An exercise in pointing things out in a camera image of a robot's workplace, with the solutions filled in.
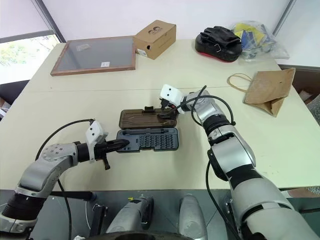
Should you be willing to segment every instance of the screwdriver bit set case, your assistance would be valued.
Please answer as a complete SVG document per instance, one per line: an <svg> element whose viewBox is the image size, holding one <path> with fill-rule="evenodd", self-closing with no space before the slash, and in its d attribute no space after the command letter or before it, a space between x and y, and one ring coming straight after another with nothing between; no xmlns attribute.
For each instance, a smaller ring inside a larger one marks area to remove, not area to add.
<svg viewBox="0 0 320 240"><path fill-rule="evenodd" d="M163 119L158 114L169 112L153 106L143 109L123 110L120 115L116 139L126 139L130 143L118 153L138 153L140 150L174 151L179 147L179 133L175 128L178 113Z"/></svg>

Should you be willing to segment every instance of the paper bag handle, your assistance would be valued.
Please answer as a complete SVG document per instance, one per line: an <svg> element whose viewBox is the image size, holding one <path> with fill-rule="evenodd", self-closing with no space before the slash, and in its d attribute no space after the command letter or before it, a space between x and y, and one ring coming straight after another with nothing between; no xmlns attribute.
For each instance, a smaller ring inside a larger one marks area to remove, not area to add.
<svg viewBox="0 0 320 240"><path fill-rule="evenodd" d="M231 87L233 87L234 89L237 89L237 90L239 90L239 91L241 91L241 92L247 93L248 90L239 88L239 87L237 87L237 86L235 86L235 85L233 85L233 84L231 83L231 78L232 78L232 77L238 77L238 78L241 78L241 79L244 79L244 80L248 80L249 82L252 81L252 78L249 77L247 74L238 72L238 73L232 74L231 76L229 76L229 77L226 79L226 82L227 82Z"/></svg>

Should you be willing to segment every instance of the white table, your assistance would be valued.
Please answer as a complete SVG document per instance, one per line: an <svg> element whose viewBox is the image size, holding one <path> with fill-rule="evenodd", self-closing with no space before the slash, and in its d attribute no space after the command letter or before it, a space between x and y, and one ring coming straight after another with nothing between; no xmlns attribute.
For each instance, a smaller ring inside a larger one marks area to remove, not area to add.
<svg viewBox="0 0 320 240"><path fill-rule="evenodd" d="M177 41L174 46L179 49L180 44L185 45L186 42ZM205 73L202 73L201 82L194 81L192 77L185 81L177 78L170 81L167 76L166 81L162 80L161 83L158 82L160 79L150 78L151 83L143 85L141 82L148 81L146 77L143 78L142 69L146 72L150 70L143 63L152 60L138 56L136 71L51 77L49 73L55 63L53 55L59 55L57 48L0 122L0 189L14 189L24 169L34 161L43 141L68 122L96 118L109 132L107 139L115 139L121 110L159 106L163 83L182 88L185 93L196 91L207 84L210 86L207 90L212 95L225 99L233 110L238 131L255 153L258 171L279 188L315 186L320 183L320 127L297 92L291 88L278 117L274 118L256 107L243 104L244 93L226 86L227 76L234 72L249 73L251 65L243 65L242 69L234 71L233 66L237 66L238 62L224 63L226 72L222 74L216 69L222 63L202 57L204 60L200 58L200 61L210 61L212 69L220 74L219 81L210 80L211 78L208 80L204 78ZM179 58L170 52L172 50L168 49L167 62L174 62L175 58ZM165 59L158 64L157 68L163 69ZM258 67L256 71L278 69L274 61L261 63L261 66L258 63L255 65ZM182 70L168 75L178 76L179 72ZM137 74L140 75L141 82L137 79ZM120 79L128 83L136 82L139 86L132 84L132 89L120 89ZM74 84L75 89L72 90L70 82L76 81L79 84ZM150 89L152 83L156 84L157 89ZM226 108L222 104L220 106L229 118ZM86 123L69 126L52 138L50 143L84 142L87 128ZM193 123L189 113L178 117L177 128L180 133L177 151L112 152L108 154L110 170L104 170L102 161L94 164L83 162L61 176L62 184L68 191L205 189L207 150L210 147L205 131ZM213 171L209 181L212 189L229 188Z"/></svg>

